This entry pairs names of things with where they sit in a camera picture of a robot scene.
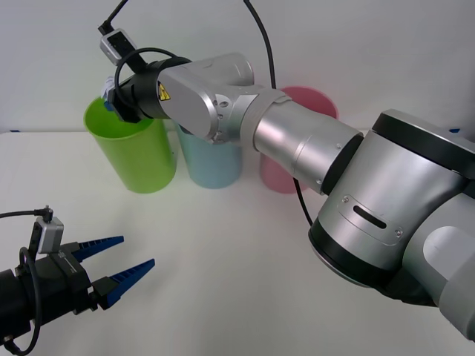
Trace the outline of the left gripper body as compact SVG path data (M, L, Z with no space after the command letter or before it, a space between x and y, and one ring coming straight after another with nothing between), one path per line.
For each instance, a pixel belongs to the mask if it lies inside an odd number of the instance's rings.
M80 250L79 243L67 243L61 245L58 252L35 261L42 325L70 312L81 314L87 310L97 310L97 304L88 291L90 279L81 266L82 260L76 256Z

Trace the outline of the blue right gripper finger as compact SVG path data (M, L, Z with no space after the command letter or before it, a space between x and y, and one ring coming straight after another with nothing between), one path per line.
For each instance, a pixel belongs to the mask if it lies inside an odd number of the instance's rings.
M111 101L105 100L104 106L108 111L114 112L123 122L133 124L137 124L139 122L139 117L135 110L118 98L113 98Z

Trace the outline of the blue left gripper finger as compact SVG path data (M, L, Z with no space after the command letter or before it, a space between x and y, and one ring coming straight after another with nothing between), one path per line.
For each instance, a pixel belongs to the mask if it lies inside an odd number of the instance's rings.
M81 263L85 259L123 242L124 236L115 236L78 243L79 248L75 250L75 259Z
M153 267L155 267L155 260L150 259L135 267L92 282L92 302L103 310L109 309Z

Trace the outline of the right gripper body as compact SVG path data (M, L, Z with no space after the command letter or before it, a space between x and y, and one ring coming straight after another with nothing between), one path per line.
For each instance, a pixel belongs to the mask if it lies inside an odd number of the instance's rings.
M122 90L122 95L125 98L125 101L122 101L135 110L139 119L151 118L145 112L145 108L143 107L144 98L142 97L149 77L149 73L134 74L120 83L120 89Z

